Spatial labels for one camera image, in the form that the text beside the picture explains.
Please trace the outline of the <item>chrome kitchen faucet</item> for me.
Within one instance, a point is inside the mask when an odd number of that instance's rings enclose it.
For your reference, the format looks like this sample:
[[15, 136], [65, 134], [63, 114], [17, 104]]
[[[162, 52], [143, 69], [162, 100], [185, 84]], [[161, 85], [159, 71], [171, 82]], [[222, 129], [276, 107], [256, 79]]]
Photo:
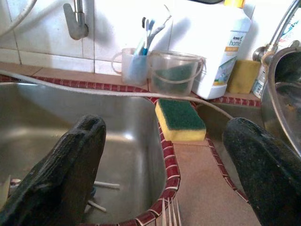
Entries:
[[287, 11], [283, 15], [282, 19], [280, 20], [276, 31], [274, 32], [270, 42], [264, 46], [259, 47], [254, 51], [253, 53], [253, 60], [257, 62], [261, 62], [263, 64], [263, 59], [265, 55], [275, 55], [277, 49], [278, 49], [278, 43], [280, 38], [282, 37], [282, 34], [291, 21], [292, 17], [294, 16], [295, 12], [301, 5], [301, 0], [293, 0], [290, 6], [288, 7]]

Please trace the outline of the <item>plain yellow sponge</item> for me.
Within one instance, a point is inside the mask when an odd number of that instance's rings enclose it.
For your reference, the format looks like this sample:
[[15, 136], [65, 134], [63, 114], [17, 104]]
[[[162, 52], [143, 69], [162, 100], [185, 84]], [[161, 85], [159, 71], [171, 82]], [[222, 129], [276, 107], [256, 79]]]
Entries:
[[249, 94], [260, 66], [261, 63], [257, 61], [237, 60], [227, 84], [227, 91], [234, 94]]

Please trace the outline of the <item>clear plastic bucket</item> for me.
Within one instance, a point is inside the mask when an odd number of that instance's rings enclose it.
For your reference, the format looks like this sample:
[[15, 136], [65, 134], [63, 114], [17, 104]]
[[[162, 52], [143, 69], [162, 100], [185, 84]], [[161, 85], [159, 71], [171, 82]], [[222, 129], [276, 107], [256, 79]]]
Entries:
[[174, 51], [152, 51], [149, 55], [148, 68], [152, 79], [152, 72], [159, 69], [168, 69], [175, 66], [191, 64], [196, 66], [195, 79], [203, 70], [205, 59], [198, 55], [184, 54]]

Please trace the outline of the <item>white stick with green disc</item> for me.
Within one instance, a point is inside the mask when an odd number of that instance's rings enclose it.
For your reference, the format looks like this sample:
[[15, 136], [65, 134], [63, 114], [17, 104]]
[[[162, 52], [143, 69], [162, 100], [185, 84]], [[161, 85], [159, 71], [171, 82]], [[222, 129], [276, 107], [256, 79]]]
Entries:
[[101, 181], [95, 181], [92, 187], [91, 196], [94, 196], [96, 193], [96, 187], [104, 187], [104, 188], [112, 188], [112, 189], [120, 189], [120, 184], [107, 183]]

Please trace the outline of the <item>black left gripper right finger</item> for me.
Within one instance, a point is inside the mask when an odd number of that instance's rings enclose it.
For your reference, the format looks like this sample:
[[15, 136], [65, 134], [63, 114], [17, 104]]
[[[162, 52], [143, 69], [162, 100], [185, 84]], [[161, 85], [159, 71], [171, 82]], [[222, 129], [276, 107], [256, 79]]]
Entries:
[[229, 120], [222, 140], [261, 226], [301, 226], [301, 157], [245, 118]]

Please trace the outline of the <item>green and yellow sponge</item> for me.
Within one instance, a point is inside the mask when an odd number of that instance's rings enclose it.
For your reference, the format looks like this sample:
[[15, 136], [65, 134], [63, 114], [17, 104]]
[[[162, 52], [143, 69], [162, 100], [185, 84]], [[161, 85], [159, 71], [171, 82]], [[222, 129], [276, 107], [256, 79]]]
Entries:
[[166, 141], [203, 141], [206, 126], [188, 101], [158, 99], [155, 113]]

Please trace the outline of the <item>white detergent bottle yellow cap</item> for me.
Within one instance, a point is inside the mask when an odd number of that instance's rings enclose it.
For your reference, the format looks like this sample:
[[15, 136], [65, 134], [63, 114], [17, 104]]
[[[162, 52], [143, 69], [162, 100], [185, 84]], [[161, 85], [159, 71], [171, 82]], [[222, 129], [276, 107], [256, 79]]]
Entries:
[[244, 12], [245, 0], [225, 0], [207, 21], [202, 36], [202, 73], [195, 77], [192, 91], [203, 99], [222, 97], [238, 51], [250, 29], [251, 19]]

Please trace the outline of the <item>dark blue hanging pan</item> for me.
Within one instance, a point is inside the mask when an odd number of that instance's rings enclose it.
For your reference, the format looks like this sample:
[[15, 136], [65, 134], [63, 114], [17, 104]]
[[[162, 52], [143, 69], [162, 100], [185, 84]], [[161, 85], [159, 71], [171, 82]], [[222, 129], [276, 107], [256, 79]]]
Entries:
[[218, 4], [220, 2], [223, 2], [224, 0], [190, 0], [190, 1], [212, 5], [212, 4]]

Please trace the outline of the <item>white plastic stick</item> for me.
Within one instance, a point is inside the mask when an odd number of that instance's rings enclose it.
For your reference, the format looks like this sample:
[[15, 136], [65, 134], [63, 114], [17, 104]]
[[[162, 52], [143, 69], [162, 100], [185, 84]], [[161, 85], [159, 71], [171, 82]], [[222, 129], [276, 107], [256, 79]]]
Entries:
[[106, 212], [106, 208], [105, 207], [102, 207], [100, 205], [98, 205], [97, 203], [93, 202], [92, 200], [88, 200], [87, 201], [88, 205], [90, 205], [91, 207], [94, 207], [102, 212]]

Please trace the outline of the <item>stainless steel bowl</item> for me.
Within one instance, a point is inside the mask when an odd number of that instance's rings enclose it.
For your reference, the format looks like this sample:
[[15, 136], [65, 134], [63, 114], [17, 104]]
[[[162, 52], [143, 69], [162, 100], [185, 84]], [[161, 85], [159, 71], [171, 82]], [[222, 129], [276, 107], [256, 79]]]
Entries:
[[263, 58], [261, 95], [265, 129], [301, 157], [301, 47], [284, 48]]

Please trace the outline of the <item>blue white toothbrush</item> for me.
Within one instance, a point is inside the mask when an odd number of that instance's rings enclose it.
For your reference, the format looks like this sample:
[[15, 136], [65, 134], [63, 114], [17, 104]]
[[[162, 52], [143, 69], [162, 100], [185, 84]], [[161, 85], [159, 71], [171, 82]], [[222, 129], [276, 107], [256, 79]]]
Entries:
[[155, 20], [154, 19], [148, 19], [148, 26], [147, 26], [147, 30], [144, 30], [145, 35], [143, 37], [143, 48], [142, 48], [142, 55], [146, 56], [148, 53], [148, 49], [151, 43], [151, 33], [153, 30], [153, 26], [155, 24]]

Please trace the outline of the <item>green scouring pad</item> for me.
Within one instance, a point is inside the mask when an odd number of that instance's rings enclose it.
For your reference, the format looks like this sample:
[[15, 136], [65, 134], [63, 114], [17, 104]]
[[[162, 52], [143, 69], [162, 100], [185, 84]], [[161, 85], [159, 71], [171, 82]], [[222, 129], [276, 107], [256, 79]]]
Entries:
[[152, 89], [169, 96], [187, 96], [192, 89], [196, 66], [185, 64], [152, 72]]

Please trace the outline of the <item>stainless steel sink basin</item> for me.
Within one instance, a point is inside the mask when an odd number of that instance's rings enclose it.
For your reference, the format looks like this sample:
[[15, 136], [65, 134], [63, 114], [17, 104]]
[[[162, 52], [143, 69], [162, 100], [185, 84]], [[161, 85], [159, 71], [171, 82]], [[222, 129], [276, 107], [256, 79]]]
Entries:
[[225, 111], [229, 116], [204, 104], [198, 104], [196, 110], [206, 125], [206, 137], [209, 138], [209, 145], [214, 147], [213, 153], [217, 156], [216, 160], [223, 177], [231, 188], [233, 188], [236, 192], [239, 192], [240, 196], [246, 198], [234, 163], [224, 147], [222, 134], [231, 117], [243, 117], [263, 127], [261, 109], [256, 106], [224, 103], [215, 103], [214, 105]]
[[23, 179], [83, 115], [99, 115], [106, 141], [96, 188], [83, 223], [118, 224], [148, 211], [166, 184], [166, 167], [154, 104], [143, 97], [69, 92], [25, 83], [0, 84], [0, 183]]

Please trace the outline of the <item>grey wall tap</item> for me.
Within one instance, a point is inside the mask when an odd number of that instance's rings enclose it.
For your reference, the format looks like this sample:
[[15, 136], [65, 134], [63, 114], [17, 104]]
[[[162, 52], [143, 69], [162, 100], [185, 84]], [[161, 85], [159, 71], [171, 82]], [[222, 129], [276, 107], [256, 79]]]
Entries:
[[74, 40], [80, 40], [88, 36], [89, 29], [85, 23], [83, 0], [73, 0], [73, 3], [74, 10], [69, 3], [63, 5], [63, 10], [70, 37]]

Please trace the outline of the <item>silver metal fork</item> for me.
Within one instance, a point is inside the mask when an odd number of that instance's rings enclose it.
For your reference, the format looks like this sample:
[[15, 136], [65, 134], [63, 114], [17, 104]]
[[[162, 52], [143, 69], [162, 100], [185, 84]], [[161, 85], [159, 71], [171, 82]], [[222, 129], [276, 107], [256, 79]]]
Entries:
[[180, 206], [176, 198], [162, 199], [161, 226], [183, 226]]

